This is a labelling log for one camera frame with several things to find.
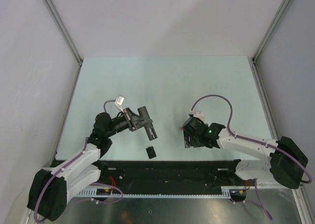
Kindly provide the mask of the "black remote control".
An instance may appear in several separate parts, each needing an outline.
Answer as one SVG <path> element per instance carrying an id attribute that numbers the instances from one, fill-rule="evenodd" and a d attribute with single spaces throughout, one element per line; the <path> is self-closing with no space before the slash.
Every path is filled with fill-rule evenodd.
<path id="1" fill-rule="evenodd" d="M 143 118 L 142 127 L 145 128 L 148 139 L 150 141 L 157 139 L 157 134 L 153 126 L 153 120 L 151 119 L 146 106 L 138 108 L 139 116 Z"/>

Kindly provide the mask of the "black battery cover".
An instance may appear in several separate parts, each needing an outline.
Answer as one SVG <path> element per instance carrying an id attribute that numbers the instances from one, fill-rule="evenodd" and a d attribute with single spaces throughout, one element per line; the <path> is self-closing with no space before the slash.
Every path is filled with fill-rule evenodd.
<path id="1" fill-rule="evenodd" d="M 149 159 L 153 159 L 153 158 L 157 157 L 155 149 L 154 149 L 153 146 L 147 147 L 146 148 L 146 152 L 147 152 L 147 155 L 148 155 Z"/>

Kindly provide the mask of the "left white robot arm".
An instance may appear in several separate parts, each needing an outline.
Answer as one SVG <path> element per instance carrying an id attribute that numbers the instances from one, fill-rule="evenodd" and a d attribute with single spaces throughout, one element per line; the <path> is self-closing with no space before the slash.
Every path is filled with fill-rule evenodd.
<path id="1" fill-rule="evenodd" d="M 134 113 L 129 108 L 123 109 L 114 118 L 107 112 L 99 113 L 84 146 L 74 156 L 53 168 L 42 168 L 34 176 L 27 208 L 33 211 L 37 224 L 46 220 L 58 219 L 70 200 L 85 187 L 108 181 L 107 170 L 94 163 L 104 156 L 112 145 L 111 136 L 126 129 L 136 131 L 144 128 L 148 139 L 157 138 L 153 120 L 145 106 Z"/>

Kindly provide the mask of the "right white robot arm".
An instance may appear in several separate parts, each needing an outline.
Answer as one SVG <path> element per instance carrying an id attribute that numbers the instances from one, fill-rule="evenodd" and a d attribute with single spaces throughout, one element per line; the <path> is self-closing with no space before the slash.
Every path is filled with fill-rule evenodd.
<path id="1" fill-rule="evenodd" d="M 308 159 L 288 137 L 279 140 L 245 137 L 218 123 L 208 125 L 197 117 L 189 117 L 182 130 L 187 148 L 231 149 L 255 158 L 242 160 L 227 172 L 227 180 L 232 185 L 244 180 L 274 179 L 286 188 L 297 189 L 302 183 Z"/>

